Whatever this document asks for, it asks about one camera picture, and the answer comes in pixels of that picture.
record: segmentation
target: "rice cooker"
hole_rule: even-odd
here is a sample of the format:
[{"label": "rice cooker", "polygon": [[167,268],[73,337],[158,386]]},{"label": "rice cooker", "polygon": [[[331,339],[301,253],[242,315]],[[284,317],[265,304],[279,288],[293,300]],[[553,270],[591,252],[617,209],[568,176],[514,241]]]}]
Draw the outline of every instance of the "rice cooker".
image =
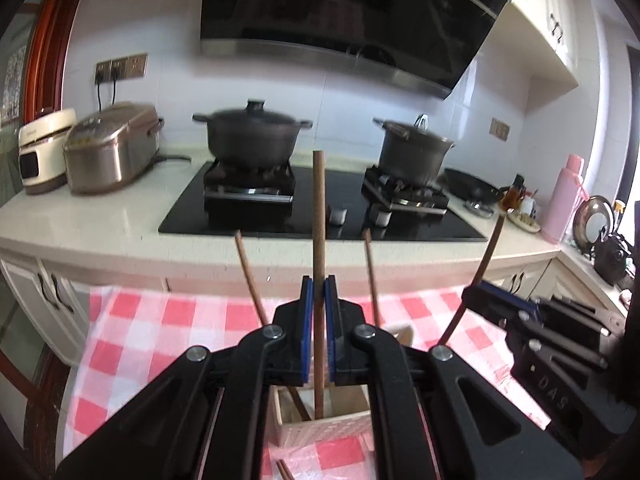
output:
[{"label": "rice cooker", "polygon": [[66,182],[62,146],[76,124],[72,108],[53,112],[25,124],[18,133],[18,167],[27,194],[46,193]]}]

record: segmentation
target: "power cord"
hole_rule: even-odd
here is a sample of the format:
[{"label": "power cord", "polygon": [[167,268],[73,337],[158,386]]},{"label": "power cord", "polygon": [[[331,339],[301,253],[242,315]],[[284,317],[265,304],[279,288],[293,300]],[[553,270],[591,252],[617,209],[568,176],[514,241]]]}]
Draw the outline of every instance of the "power cord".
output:
[{"label": "power cord", "polygon": [[102,111],[102,100],[100,99],[100,85],[104,81],[104,74],[102,72],[98,72],[95,75],[95,83],[98,88],[98,111]]},{"label": "power cord", "polygon": [[115,67],[111,67],[111,80],[113,81],[113,95],[111,96],[111,105],[116,102],[116,81],[120,76],[120,70]]}]

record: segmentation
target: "pink thermos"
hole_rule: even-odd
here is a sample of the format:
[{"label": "pink thermos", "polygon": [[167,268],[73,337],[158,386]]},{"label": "pink thermos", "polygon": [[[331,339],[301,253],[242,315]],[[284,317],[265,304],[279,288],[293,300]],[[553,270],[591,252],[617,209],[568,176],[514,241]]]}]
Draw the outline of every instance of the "pink thermos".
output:
[{"label": "pink thermos", "polygon": [[566,167],[560,170],[540,229],[547,242],[557,244],[562,241],[574,211],[583,200],[589,199],[580,176],[583,165],[581,156],[569,155]]}]

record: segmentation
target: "electrical outlet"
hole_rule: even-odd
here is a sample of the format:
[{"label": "electrical outlet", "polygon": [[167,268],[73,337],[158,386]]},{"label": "electrical outlet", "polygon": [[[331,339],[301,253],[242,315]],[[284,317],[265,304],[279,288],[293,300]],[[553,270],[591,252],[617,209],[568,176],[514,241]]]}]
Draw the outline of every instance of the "electrical outlet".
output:
[{"label": "electrical outlet", "polygon": [[127,57],[119,57],[111,61],[111,72],[109,74],[109,81],[114,79],[120,81],[127,78]]},{"label": "electrical outlet", "polygon": [[127,60],[127,78],[144,77],[148,54],[134,54]]},{"label": "electrical outlet", "polygon": [[494,117],[491,121],[491,129],[489,129],[489,133],[506,142],[507,137],[509,137],[510,129],[511,127],[507,123],[503,123]]},{"label": "electrical outlet", "polygon": [[111,79],[111,59],[95,64],[94,84],[105,83]]},{"label": "electrical outlet", "polygon": [[101,83],[113,81],[113,76],[116,81],[144,77],[147,58],[148,54],[134,54],[133,56],[101,61],[95,65],[95,84],[98,84],[98,81]]}]

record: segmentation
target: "upper cabinet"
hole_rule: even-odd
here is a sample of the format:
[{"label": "upper cabinet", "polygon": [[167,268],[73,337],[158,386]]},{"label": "upper cabinet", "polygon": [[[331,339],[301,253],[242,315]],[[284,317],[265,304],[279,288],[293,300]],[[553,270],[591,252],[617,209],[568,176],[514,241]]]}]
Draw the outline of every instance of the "upper cabinet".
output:
[{"label": "upper cabinet", "polygon": [[534,75],[577,86],[576,28],[574,0],[511,0],[490,36]]}]

